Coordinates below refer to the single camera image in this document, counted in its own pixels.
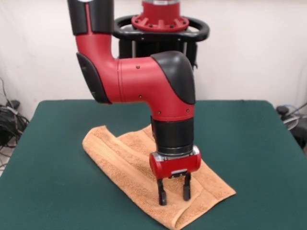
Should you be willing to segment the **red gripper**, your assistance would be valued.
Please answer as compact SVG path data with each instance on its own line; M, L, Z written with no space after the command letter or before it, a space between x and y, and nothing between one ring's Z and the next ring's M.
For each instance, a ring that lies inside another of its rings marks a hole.
M157 179L159 205L166 206L167 198L164 190L164 178L170 178L177 174L186 173L183 185L183 199L191 199L190 181L191 173L197 171L201 166L201 152L197 146L193 146L188 155L178 157L162 156L157 152L149 155L150 168Z

